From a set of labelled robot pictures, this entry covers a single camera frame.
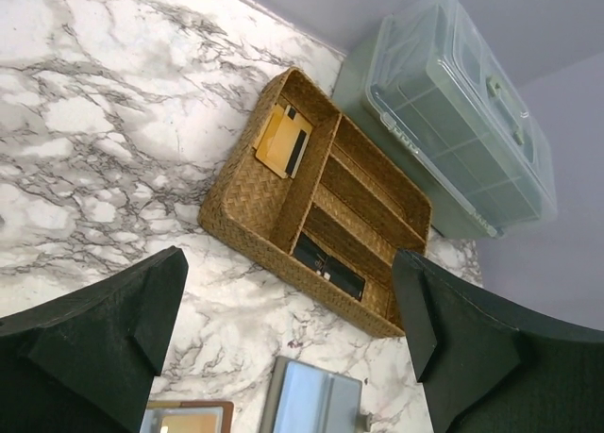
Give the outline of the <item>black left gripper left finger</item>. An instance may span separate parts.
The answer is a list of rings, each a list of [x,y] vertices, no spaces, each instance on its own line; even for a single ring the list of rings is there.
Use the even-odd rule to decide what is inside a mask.
[[[137,432],[189,265],[171,246],[1,320],[4,432]]]

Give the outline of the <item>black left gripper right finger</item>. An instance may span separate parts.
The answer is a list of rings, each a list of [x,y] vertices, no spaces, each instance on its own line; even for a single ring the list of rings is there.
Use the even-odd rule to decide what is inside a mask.
[[[603,333],[400,249],[393,283],[436,432],[600,432]]]

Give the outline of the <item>grey card holder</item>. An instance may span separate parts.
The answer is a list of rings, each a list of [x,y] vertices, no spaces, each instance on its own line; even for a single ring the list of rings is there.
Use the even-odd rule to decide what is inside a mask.
[[[361,409],[362,382],[306,362],[276,358],[260,432],[369,432]]]

